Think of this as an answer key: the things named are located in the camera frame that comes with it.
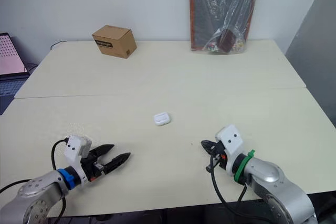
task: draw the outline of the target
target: blue ring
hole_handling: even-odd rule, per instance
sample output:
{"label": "blue ring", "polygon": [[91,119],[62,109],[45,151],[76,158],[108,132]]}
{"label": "blue ring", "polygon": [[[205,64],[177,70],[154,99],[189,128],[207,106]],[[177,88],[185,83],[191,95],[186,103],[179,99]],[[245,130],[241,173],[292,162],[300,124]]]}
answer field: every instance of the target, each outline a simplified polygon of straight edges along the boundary
{"label": "blue ring", "polygon": [[65,178],[66,182],[69,183],[70,190],[74,189],[74,187],[75,187],[75,181],[74,181],[75,177],[73,175],[71,175],[70,173],[68,173],[64,169],[58,169],[57,171],[59,173],[61,173],[63,175],[63,177]]}

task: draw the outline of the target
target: label on box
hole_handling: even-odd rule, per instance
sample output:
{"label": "label on box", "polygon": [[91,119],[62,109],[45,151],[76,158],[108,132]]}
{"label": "label on box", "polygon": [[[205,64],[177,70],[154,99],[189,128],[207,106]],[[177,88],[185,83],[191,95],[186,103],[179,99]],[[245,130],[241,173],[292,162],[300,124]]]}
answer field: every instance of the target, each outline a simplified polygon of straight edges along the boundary
{"label": "label on box", "polygon": [[112,43],[110,42],[105,42],[105,41],[101,41],[101,40],[96,40],[95,42],[97,43],[97,45],[99,46],[103,46],[103,47],[113,47]]}

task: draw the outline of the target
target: white table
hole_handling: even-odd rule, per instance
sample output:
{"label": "white table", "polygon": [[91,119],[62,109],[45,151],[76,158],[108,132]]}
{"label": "white table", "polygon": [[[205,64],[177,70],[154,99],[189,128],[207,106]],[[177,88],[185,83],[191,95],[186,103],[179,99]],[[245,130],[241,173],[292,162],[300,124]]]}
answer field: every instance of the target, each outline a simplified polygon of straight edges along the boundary
{"label": "white table", "polygon": [[[157,127],[153,115],[162,111],[173,120]],[[200,141],[228,124],[238,127],[246,151],[278,164],[307,193],[336,189],[335,128],[270,40],[250,41],[232,56],[190,52],[185,41],[139,42],[127,60],[102,55],[91,41],[60,44],[0,117],[0,184],[50,171],[53,143],[80,134],[94,146],[116,144],[106,161],[132,155],[72,191],[65,215],[216,203]],[[67,166],[61,147],[56,164]],[[236,201],[241,186],[223,170],[216,175],[225,198]],[[16,190],[2,194],[0,207]]]}
{"label": "white table", "polygon": [[[152,116],[163,110],[173,121],[157,127]],[[95,146],[116,144],[109,158],[127,151],[132,156],[85,190],[72,191],[66,215],[217,203],[205,170],[209,156],[200,141],[213,140],[231,123],[240,130],[246,151],[253,148],[256,157],[278,164],[307,193],[336,189],[336,173],[331,172],[336,131],[305,88],[15,99],[0,125],[1,185],[48,172],[52,144],[68,134],[81,134]],[[56,164],[67,166],[62,147]],[[224,197],[236,201],[242,187],[221,169],[216,177]],[[0,206],[16,190],[4,192]],[[256,198],[249,190],[244,199]],[[54,208],[51,215],[58,213]]]}
{"label": "white table", "polygon": [[305,87],[272,40],[249,41],[245,53],[229,56],[192,52],[188,41],[138,41],[137,45],[128,59],[121,59],[101,54],[93,41],[59,44],[16,98],[137,95],[153,89],[215,95]]}

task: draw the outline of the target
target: black cable on floor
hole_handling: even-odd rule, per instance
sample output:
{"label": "black cable on floor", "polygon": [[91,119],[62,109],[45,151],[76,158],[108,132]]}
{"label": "black cable on floor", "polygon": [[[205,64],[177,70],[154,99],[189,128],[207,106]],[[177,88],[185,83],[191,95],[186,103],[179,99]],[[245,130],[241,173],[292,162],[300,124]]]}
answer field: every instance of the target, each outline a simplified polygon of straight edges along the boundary
{"label": "black cable on floor", "polygon": [[219,191],[218,189],[218,186],[217,186],[217,182],[216,182],[216,179],[215,179],[215,172],[214,172],[214,156],[211,156],[210,157],[210,168],[211,168],[211,180],[212,180],[212,183],[214,185],[214,188],[215,188],[215,191],[217,193],[217,196],[219,197],[220,201],[223,203],[223,206],[229,210],[231,213],[233,213],[234,215],[236,216],[240,216],[240,217],[243,217],[243,218],[246,218],[246,219],[253,219],[253,220],[262,220],[262,221],[265,221],[265,222],[268,222],[270,224],[275,224],[275,222],[273,222],[272,220],[268,219],[268,218],[265,218],[265,217],[260,217],[260,216],[253,216],[253,215],[246,215],[246,214],[243,214],[241,212],[237,212],[235,209],[233,209],[232,207],[230,207],[228,205],[228,203],[225,201],[225,199],[222,197],[221,195],[221,192]]}

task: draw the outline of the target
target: brown cardboard box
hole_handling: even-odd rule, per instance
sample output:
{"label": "brown cardboard box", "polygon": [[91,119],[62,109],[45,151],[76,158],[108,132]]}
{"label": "brown cardboard box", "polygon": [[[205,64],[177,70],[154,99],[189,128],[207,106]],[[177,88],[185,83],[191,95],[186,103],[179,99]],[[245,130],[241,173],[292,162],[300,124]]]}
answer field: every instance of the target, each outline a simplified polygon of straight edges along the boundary
{"label": "brown cardboard box", "polygon": [[102,54],[127,59],[136,50],[131,29],[103,26],[92,34]]}

